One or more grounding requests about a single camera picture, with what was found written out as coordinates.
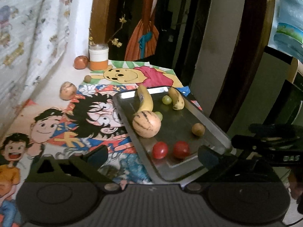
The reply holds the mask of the person's right hand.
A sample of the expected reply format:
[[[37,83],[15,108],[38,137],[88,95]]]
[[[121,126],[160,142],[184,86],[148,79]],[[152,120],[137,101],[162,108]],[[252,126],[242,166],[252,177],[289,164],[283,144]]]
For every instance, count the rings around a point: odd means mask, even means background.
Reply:
[[[291,197],[297,200],[302,194],[302,187],[299,186],[299,183],[297,182],[293,172],[290,172],[288,176],[288,181]]]

